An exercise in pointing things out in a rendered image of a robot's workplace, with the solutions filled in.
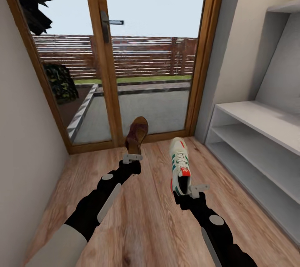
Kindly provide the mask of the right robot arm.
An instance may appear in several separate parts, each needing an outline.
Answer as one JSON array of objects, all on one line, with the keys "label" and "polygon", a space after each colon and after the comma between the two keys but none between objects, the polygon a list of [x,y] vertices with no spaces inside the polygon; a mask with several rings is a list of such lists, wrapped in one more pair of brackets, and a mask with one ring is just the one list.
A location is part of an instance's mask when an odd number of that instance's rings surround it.
[{"label": "right robot arm", "polygon": [[190,209],[198,220],[202,237],[216,267],[258,267],[248,253],[242,252],[233,243],[233,235],[225,220],[206,205],[203,191],[209,188],[206,182],[189,186],[191,193],[188,195],[178,196],[173,191],[176,204],[180,204],[182,210]]}]

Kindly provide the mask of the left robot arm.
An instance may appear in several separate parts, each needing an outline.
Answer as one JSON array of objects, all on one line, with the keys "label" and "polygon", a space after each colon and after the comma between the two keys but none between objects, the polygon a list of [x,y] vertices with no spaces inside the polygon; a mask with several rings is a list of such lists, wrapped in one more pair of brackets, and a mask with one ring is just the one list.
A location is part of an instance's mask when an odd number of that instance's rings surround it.
[{"label": "left robot arm", "polygon": [[74,213],[24,267],[75,267],[94,230],[120,193],[121,185],[140,174],[142,155],[125,153],[119,168],[101,177],[96,190],[82,198]]}]

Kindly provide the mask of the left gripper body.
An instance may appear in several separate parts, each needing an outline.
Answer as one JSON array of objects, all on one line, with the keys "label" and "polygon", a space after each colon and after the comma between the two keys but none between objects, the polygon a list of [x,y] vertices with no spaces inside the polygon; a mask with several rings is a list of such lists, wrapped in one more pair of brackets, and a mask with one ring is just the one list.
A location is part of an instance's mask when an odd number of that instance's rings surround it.
[{"label": "left gripper body", "polygon": [[141,165],[139,161],[132,161],[129,164],[123,164],[123,160],[120,160],[119,167],[127,172],[127,178],[129,178],[131,174],[141,173]]}]

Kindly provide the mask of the sandal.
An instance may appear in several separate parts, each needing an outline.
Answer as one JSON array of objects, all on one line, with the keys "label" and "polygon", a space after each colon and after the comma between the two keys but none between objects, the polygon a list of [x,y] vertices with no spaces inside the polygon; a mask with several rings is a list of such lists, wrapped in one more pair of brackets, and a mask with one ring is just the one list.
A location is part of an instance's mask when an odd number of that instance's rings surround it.
[{"label": "sandal", "polygon": [[140,145],[148,133],[148,123],[142,116],[136,117],[131,123],[132,127],[129,129],[127,138],[125,139],[125,146],[128,154],[141,155]]}]

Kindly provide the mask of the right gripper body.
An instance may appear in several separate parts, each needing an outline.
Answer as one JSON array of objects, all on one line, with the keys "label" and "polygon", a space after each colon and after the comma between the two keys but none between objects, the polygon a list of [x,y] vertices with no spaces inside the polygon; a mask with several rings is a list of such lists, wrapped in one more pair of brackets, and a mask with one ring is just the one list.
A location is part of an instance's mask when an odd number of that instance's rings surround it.
[{"label": "right gripper body", "polygon": [[[199,192],[199,198],[192,198],[188,195],[180,195],[180,207],[182,210],[189,210],[195,215],[195,210],[200,205],[206,205],[205,193]],[[208,207],[208,206],[207,206]]]}]

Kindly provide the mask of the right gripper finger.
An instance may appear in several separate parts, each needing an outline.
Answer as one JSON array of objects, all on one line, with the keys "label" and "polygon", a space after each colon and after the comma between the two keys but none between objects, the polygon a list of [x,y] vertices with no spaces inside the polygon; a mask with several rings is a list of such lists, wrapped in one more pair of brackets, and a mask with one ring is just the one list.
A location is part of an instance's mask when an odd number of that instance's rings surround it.
[{"label": "right gripper finger", "polygon": [[173,191],[173,194],[174,194],[174,197],[175,197],[176,204],[177,205],[180,204],[180,198],[179,198],[178,194],[175,191]]}]

